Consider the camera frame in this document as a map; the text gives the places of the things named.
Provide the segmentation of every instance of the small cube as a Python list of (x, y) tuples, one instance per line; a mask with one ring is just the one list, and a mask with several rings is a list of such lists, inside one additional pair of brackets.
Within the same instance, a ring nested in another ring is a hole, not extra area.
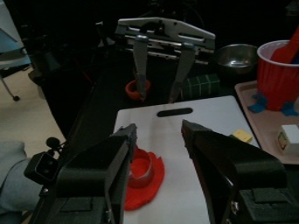
[(278, 134), (278, 144), (285, 155), (299, 156), (299, 125), (282, 125)]
[(238, 129), (233, 133), (233, 136), (245, 143), (250, 143), (253, 141), (253, 136), (244, 129)]

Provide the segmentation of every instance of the cutting board handle slot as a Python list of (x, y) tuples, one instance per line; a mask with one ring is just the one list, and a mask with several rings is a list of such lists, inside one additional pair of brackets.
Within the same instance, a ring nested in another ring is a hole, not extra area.
[(157, 115), (160, 117), (182, 116), (182, 115), (189, 115), (192, 112), (193, 112), (193, 108), (176, 108), (176, 109), (162, 110), (157, 113)]

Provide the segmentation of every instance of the white cutting board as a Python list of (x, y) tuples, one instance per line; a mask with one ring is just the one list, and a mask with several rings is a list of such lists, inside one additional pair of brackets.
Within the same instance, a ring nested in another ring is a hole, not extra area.
[[(193, 108), (193, 113), (157, 116), (164, 110), (184, 108)], [(184, 119), (228, 136), (238, 129), (253, 135), (234, 96), (119, 110), (115, 131), (135, 123), (137, 145), (164, 158), (166, 169), (160, 193), (150, 204), (126, 212), (125, 224), (210, 223), (202, 185), (185, 147)]]

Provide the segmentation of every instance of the red plastic cup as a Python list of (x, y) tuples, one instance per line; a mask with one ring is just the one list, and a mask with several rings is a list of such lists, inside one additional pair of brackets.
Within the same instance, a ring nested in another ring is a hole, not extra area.
[[(149, 95), (150, 90), (151, 90), (151, 81), (147, 80), (146, 81), (146, 94)], [(134, 101), (141, 101), (141, 94), (137, 91), (137, 80), (131, 80), (127, 84), (126, 84), (126, 93), (129, 95), (129, 97), (134, 100)]]
[(266, 109), (278, 111), (299, 96), (299, 64), (285, 64), (272, 60), (276, 49), (285, 46), (289, 40), (278, 40), (264, 44), (257, 70), (258, 97), (268, 99)]

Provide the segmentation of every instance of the yellow object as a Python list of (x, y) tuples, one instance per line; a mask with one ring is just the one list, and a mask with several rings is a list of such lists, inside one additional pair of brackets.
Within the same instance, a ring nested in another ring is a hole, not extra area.
[(253, 136), (244, 129), (238, 129), (233, 133), (233, 136), (242, 142), (250, 143), (253, 141)]

